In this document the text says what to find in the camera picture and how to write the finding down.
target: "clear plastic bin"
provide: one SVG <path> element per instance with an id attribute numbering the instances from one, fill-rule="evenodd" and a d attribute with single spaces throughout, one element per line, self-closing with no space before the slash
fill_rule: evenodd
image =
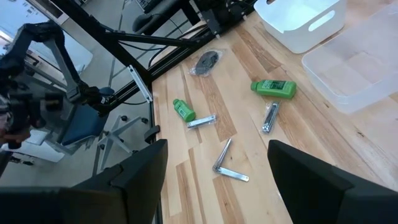
<path id="1" fill-rule="evenodd" d="M 304 69 L 339 111 L 352 113 L 398 91 L 398 4 L 303 57 Z"/>

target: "chair seat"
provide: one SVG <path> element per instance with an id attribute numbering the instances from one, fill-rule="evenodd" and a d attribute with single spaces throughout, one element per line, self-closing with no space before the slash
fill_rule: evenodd
<path id="1" fill-rule="evenodd" d="M 102 88 L 99 92 L 107 95 L 114 93 L 110 87 Z M 100 118 L 98 112 L 88 105 L 77 106 L 61 144 L 67 146 L 90 136 L 99 136 L 107 119 L 108 115 Z"/>

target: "wooden tabletop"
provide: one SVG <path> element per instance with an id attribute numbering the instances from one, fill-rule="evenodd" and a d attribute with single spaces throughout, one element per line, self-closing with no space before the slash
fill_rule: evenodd
<path id="1" fill-rule="evenodd" d="M 390 1 L 348 0 L 351 27 Z M 224 54 L 208 77 L 188 73 L 206 49 Z M 398 94 L 355 114 L 338 112 L 307 78 L 301 59 L 270 36 L 254 12 L 239 26 L 195 52 L 152 83 L 158 139 L 169 140 L 162 190 L 163 221 L 169 223 L 291 223 L 267 160 L 270 139 L 278 139 L 375 183 L 398 190 Z M 282 100 L 270 135 L 259 132 L 267 102 L 250 90 L 252 81 L 293 80 L 298 91 Z M 183 99 L 216 124 L 188 130 L 174 111 Z M 228 138 L 223 167 L 249 182 L 212 171 Z"/>

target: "white wall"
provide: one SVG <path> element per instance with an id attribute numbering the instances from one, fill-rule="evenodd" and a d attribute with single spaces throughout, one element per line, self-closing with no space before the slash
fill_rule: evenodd
<path id="1" fill-rule="evenodd" d="M 48 17 L 38 11 L 25 0 L 0 0 L 0 30 L 14 38 L 18 29 L 25 23 L 46 22 Z M 65 48 L 75 65 L 75 68 L 87 67 L 93 54 L 65 33 Z M 32 42 L 31 51 L 35 52 L 48 62 L 57 66 L 55 57 L 44 44 Z"/>

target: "bottle label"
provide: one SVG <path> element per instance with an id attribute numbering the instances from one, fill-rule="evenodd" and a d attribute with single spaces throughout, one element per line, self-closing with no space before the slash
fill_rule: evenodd
<path id="1" fill-rule="evenodd" d="M 266 80 L 262 84 L 262 88 L 269 89 L 269 90 L 283 90 L 286 81 L 273 81 L 273 80 Z"/>
<path id="2" fill-rule="evenodd" d="M 181 117 L 183 117 L 183 118 L 185 117 L 185 115 L 187 115 L 187 113 L 186 113 L 183 109 L 181 109 L 181 108 L 178 110 L 178 113 L 179 113 L 179 114 L 181 115 Z"/>

